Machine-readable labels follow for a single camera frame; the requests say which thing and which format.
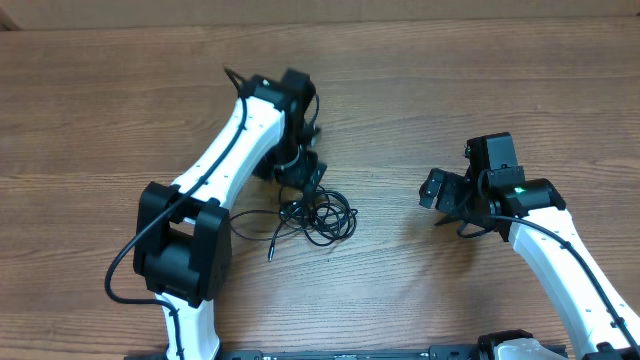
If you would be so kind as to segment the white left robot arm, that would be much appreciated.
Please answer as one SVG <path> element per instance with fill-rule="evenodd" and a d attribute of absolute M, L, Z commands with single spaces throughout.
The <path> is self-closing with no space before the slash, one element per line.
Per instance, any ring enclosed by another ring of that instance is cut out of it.
<path fill-rule="evenodd" d="M 133 268 L 164 311 L 162 359 L 219 353 L 214 299 L 232 258 L 229 212 L 247 179 L 274 179 L 310 199 L 326 170 L 308 149 L 318 132 L 305 120 L 317 96 L 308 74 L 226 74 L 237 89 L 227 124 L 186 172 L 168 186 L 150 183 L 139 200 Z"/>

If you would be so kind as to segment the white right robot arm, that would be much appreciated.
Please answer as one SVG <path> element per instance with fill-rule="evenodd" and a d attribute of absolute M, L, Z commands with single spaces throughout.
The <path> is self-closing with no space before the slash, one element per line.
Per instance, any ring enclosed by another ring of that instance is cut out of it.
<path fill-rule="evenodd" d="M 513 138 L 503 132 L 471 138 L 462 175 L 434 168 L 419 203 L 459 223 L 470 238 L 498 233 L 531 268 L 557 311 L 578 359 L 636 359 L 639 316 L 600 269 L 576 229 L 566 201 L 545 178 L 528 180 Z"/>

